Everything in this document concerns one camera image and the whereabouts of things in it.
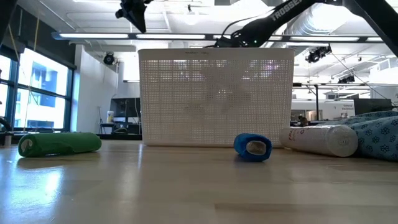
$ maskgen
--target white cylindrical container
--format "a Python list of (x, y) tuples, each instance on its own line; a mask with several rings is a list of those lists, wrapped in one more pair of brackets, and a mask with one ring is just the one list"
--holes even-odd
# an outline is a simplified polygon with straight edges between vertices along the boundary
[(106, 115), (106, 122), (107, 123), (113, 123), (113, 111), (108, 111)]
[(284, 147), (328, 156), (352, 156), (358, 148), (358, 137), (348, 126), (312, 126), (284, 128), (279, 141)]
[(4, 146), (10, 146), (12, 141), (12, 135), (6, 135), (4, 140)]

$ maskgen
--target blue roll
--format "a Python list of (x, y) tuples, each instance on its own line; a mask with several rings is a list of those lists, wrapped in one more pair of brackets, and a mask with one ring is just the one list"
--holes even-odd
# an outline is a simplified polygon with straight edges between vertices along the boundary
[(234, 148), (244, 160), (262, 162), (270, 157), (272, 143), (265, 136), (243, 133), (236, 136)]

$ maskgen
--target fluorescent light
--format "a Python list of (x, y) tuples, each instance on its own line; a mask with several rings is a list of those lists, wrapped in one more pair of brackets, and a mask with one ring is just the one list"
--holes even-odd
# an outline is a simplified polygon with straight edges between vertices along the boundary
[(350, 41), (355, 42), (359, 40), (359, 37), (291, 37), (290, 40), (294, 41), (324, 41), (324, 42), (333, 42), (333, 41)]
[(288, 46), (316, 46), (316, 47), (327, 47), (329, 44), (326, 43), (310, 43), (310, 42), (286, 42)]
[[(224, 37), (230, 39), (231, 35), (224, 35)], [(213, 35), (213, 39), (220, 39), (220, 38), (221, 38), (221, 35)]]
[(274, 43), (275, 43), (275, 42), (268, 41), (268, 42), (266, 42), (266, 44), (263, 44), (261, 47), (270, 48), (270, 47), (272, 46), (272, 44), (274, 44)]
[(137, 34), (138, 39), (205, 39), (202, 34)]
[(282, 40), (281, 36), (271, 36), (268, 40)]
[(368, 37), (367, 42), (382, 42), (381, 37)]
[(77, 38), (77, 39), (127, 39), (128, 34), (60, 34), (63, 38)]
[(74, 2), (85, 2), (85, 3), (117, 3), (120, 4), (120, 0), (73, 0)]

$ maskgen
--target wooden tabletop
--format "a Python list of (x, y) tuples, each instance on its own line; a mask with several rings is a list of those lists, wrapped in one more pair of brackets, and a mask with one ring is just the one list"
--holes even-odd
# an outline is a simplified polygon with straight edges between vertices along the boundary
[(21, 158), (0, 148), (0, 223), (397, 223), (398, 164), (276, 149), (103, 141), (98, 152)]

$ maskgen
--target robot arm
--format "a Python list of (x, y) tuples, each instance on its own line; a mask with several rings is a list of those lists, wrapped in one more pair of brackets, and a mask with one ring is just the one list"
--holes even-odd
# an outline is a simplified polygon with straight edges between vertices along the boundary
[(269, 16), (256, 19), (233, 32), (229, 47), (262, 46), (278, 28), (317, 2), (338, 5), (341, 0), (288, 0), (276, 6)]
[[(146, 32), (144, 12), (145, 4), (152, 0), (121, 0), (121, 9), (116, 17), (125, 17), (142, 33)], [(246, 24), (232, 33), (231, 39), (222, 37), (215, 47), (260, 47), (282, 25), (308, 9), (315, 3), (344, 6), (353, 14), (363, 17), (376, 31), (387, 46), (398, 55), (398, 14), (386, 0), (287, 0), (273, 9), (265, 17)]]

